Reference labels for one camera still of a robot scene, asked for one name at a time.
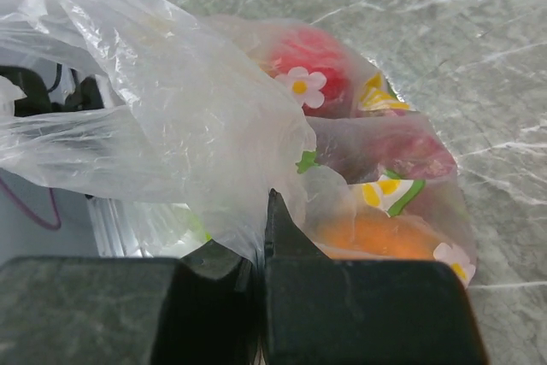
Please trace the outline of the orange fake pineapple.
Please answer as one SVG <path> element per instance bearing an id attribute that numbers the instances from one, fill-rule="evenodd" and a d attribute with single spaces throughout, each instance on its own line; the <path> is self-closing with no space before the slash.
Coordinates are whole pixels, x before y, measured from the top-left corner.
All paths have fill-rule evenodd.
<path id="1" fill-rule="evenodd" d="M 448 239 L 420 217 L 390 217 L 370 212 L 340 217 L 317 228 L 315 242 L 332 259 L 433 260 L 438 245 Z"/>

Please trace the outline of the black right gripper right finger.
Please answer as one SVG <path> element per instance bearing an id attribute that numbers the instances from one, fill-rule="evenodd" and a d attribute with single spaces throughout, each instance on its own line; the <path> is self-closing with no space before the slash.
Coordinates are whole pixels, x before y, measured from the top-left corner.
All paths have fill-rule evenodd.
<path id="1" fill-rule="evenodd" d="M 468 295 L 443 263 L 333 260 L 276 191 L 265 234 L 267 363 L 486 363 Z"/>

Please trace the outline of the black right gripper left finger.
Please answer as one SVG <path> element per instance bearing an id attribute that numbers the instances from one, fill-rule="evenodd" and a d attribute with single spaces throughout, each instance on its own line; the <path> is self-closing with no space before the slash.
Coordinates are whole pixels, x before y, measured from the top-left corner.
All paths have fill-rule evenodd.
<path id="1" fill-rule="evenodd" d="M 249 261 L 215 241 L 180 259 L 17 257 L 1 268 L 4 364 L 251 364 Z"/>

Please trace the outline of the green fake apple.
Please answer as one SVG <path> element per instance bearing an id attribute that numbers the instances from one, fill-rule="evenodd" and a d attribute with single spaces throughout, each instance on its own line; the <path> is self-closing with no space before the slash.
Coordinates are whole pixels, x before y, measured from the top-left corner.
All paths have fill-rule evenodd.
<path id="1" fill-rule="evenodd" d="M 212 239 L 210 234 L 204 229 L 197 215 L 191 211 L 186 203 L 174 203 L 172 210 L 177 221 L 186 230 L 191 231 L 200 241 L 206 243 Z"/>

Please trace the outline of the red fake apple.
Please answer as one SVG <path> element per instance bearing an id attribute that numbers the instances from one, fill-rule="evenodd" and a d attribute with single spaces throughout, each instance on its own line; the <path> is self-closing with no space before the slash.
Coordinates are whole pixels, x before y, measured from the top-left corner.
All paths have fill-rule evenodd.
<path id="1" fill-rule="evenodd" d="M 285 86 L 304 114 L 344 118 L 350 113 L 350 56 L 332 35 L 290 26 L 268 51 L 268 73 Z"/>

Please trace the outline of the clear plastic bag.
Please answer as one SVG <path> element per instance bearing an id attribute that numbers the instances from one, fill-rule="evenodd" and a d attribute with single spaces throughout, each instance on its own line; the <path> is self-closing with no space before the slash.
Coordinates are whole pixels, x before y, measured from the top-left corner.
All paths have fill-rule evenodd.
<path id="1" fill-rule="evenodd" d="M 148 256 L 182 256 L 200 241 L 177 221 L 174 203 L 254 262 L 271 190 L 314 242 L 318 226 L 340 217 L 417 216 L 448 239 L 432 261 L 468 284 L 476 252 L 456 175 L 385 172 L 350 184 L 317 162 L 313 116 L 268 73 L 268 51 L 290 26 L 310 25 L 201 18 L 166 0 L 1 0 L 4 49 L 102 79 L 114 96 L 103 109 L 16 117 L 24 93 L 3 80 L 1 166 L 36 185 L 123 202 Z M 353 84 L 344 118 L 415 112 L 380 70 L 343 47 Z"/>

